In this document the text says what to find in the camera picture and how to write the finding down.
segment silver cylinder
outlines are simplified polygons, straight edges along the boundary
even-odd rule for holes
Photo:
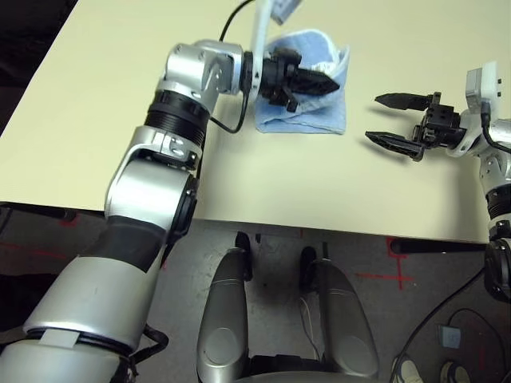
[[[110,383],[120,358],[87,345],[49,345],[21,341],[0,356],[2,383]]]
[[[161,253],[145,273],[115,259],[74,259],[23,326],[94,334],[137,349],[156,286]]]

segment silver casing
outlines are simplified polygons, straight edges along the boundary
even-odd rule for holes
[[[110,383],[120,364],[115,353],[76,343],[77,333],[47,330],[40,340],[7,347],[0,356],[2,383]]]
[[[178,44],[168,56],[156,89],[182,94],[212,114],[220,93],[240,91],[242,67],[239,45],[209,40]]]
[[[23,329],[64,329],[138,347],[151,306],[159,255],[148,272],[116,259],[75,258],[59,275]]]
[[[244,290],[247,259],[248,255],[242,249],[228,251],[220,261],[209,288],[196,352],[197,375],[203,383],[232,382],[243,375],[248,365]],[[351,377],[362,377],[364,381],[376,378],[378,355],[355,289],[346,275],[330,261],[321,260],[315,273],[325,342],[323,363],[329,371],[337,374],[313,373],[309,381],[348,382],[357,381]],[[266,377],[268,381],[280,381],[274,374]]]

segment red tape mark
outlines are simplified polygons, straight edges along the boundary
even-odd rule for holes
[[[355,273],[357,277],[361,278],[371,278],[371,279],[387,279],[393,281],[413,281],[414,279],[411,277],[399,277],[397,275],[380,275],[380,274],[370,274],[370,273]]]
[[[403,289],[403,279],[402,279],[402,272],[401,272],[401,260],[407,259],[408,255],[406,254],[396,254],[392,251],[392,247],[390,245],[392,244],[392,241],[394,240],[393,237],[386,237],[386,253],[390,258],[394,258],[397,263],[398,268],[398,283],[399,283],[399,290]]]
[[[52,253],[50,251],[44,251],[44,250],[38,250],[38,249],[29,249],[28,247],[23,247],[20,245],[17,245],[16,243],[6,243],[6,242],[0,242],[1,247],[7,247],[11,250],[16,251],[25,251],[32,255],[42,255],[45,257],[55,258],[55,259],[67,259],[65,255]]]

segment black cable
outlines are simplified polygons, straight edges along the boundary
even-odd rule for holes
[[[488,101],[481,102],[481,126],[482,126],[482,135],[485,138],[486,142],[492,148],[502,150],[503,152],[511,154],[511,148],[507,148],[504,145],[500,145],[495,142],[492,137],[489,135],[489,123],[491,121],[491,107]]]
[[[231,25],[232,20],[234,17],[240,12],[247,4],[250,4],[254,0],[245,0],[241,4],[239,4],[231,13],[229,18],[227,19],[227,22],[225,23],[224,29],[222,30],[222,34],[220,35],[219,41],[223,41],[225,38],[225,34],[227,33],[227,30],[229,29],[229,26]]]
[[[147,338],[151,339],[152,341],[156,342],[156,344],[150,347],[146,347],[144,349],[139,349],[137,352],[135,352],[131,356],[131,360],[134,365],[137,365],[138,363],[148,359],[152,355],[163,351],[168,345],[167,335],[165,335],[161,331],[153,329],[147,323],[145,324],[144,327],[144,335]]]
[[[2,225],[0,225],[0,235],[2,235],[3,231],[6,229],[7,224],[10,221],[10,217],[13,214],[13,209],[11,207],[7,208],[6,217],[2,221]]]
[[[504,340],[502,339],[502,336],[498,333],[497,329],[495,327],[493,327],[492,324],[490,322],[488,322],[488,320],[485,317],[483,317],[481,314],[479,314],[476,310],[472,310],[468,307],[463,307],[461,309],[454,311],[450,315],[449,320],[447,321],[447,325],[450,326],[451,322],[453,321],[453,318],[458,313],[461,313],[463,311],[468,311],[468,312],[474,314],[475,316],[477,316],[478,318],[480,318],[488,326],[488,328],[490,328],[492,330],[493,334],[495,334],[495,337],[497,338],[497,340],[499,342],[499,346],[501,347],[502,363],[504,365],[504,373],[505,373],[508,370],[508,364],[507,364],[507,359],[506,359],[506,355],[505,355]]]
[[[502,378],[501,383],[505,383],[511,377],[511,370]]]
[[[243,122],[245,121],[245,115],[247,114],[247,106],[248,106],[248,95],[244,93],[243,94],[243,103],[241,104],[240,119],[238,120],[238,125],[234,129],[231,129],[231,128],[227,127],[226,125],[222,124],[220,121],[218,121],[213,116],[209,117],[209,120],[213,121],[215,124],[220,126],[224,131],[231,133],[231,134],[235,134],[235,133],[239,132],[241,127],[243,126]]]
[[[456,297],[458,294],[460,294],[463,290],[465,290],[467,287],[472,285],[474,282],[476,282],[485,272],[485,268],[481,268],[471,279],[469,279],[463,286],[461,286],[459,289],[454,291],[451,295],[449,295],[447,298],[445,298],[443,301],[438,303],[438,305],[430,311],[429,314],[426,315],[424,319],[422,319],[422,322],[420,322],[417,327],[415,327],[414,331],[412,331],[412,334],[408,337],[408,340],[406,341],[405,345],[403,346],[401,352],[399,353],[398,357],[396,358],[396,362],[394,363],[394,368],[392,369],[392,372],[390,373],[390,383],[394,382],[394,379],[396,377],[396,374],[398,372],[399,365],[401,364],[401,360],[405,356],[406,351],[410,347],[410,344],[415,339],[417,334],[420,330],[426,325],[427,322],[430,321],[430,319],[438,312],[440,309],[445,306],[447,303],[449,303],[454,297]]]
[[[227,33],[229,26],[231,25],[232,20],[234,17],[240,12],[247,4],[250,4],[254,0],[245,0],[241,4],[239,4],[231,13],[227,21],[225,22],[224,29],[222,30],[222,33],[220,34],[219,41],[223,41],[225,38],[225,34]],[[243,102],[241,104],[241,113],[240,113],[240,119],[238,120],[238,125],[231,129],[227,125],[223,124],[219,120],[217,120],[215,117],[211,116],[209,117],[209,120],[220,126],[224,131],[234,134],[240,131],[241,127],[243,126],[243,122],[245,121],[245,115],[247,114],[247,106],[248,106],[248,94],[245,92],[243,93]]]

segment shoe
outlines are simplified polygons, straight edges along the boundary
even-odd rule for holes
[[[392,363],[392,370],[394,370],[396,361],[397,358]],[[408,355],[401,359],[401,363],[396,371],[396,377],[392,383],[423,383],[421,376],[418,374],[417,366]]]
[[[298,288],[302,294],[310,293],[314,290],[312,282],[314,280],[314,265],[311,265],[316,260],[316,250],[314,247],[304,247],[300,255],[300,278]]]
[[[250,249],[250,239],[248,238],[248,235],[242,231],[238,231],[234,241],[234,246],[244,250],[244,254],[246,255],[244,280],[248,282],[252,279],[252,251]]]
[[[440,371],[440,383],[470,383],[469,373],[455,361],[448,361]]]

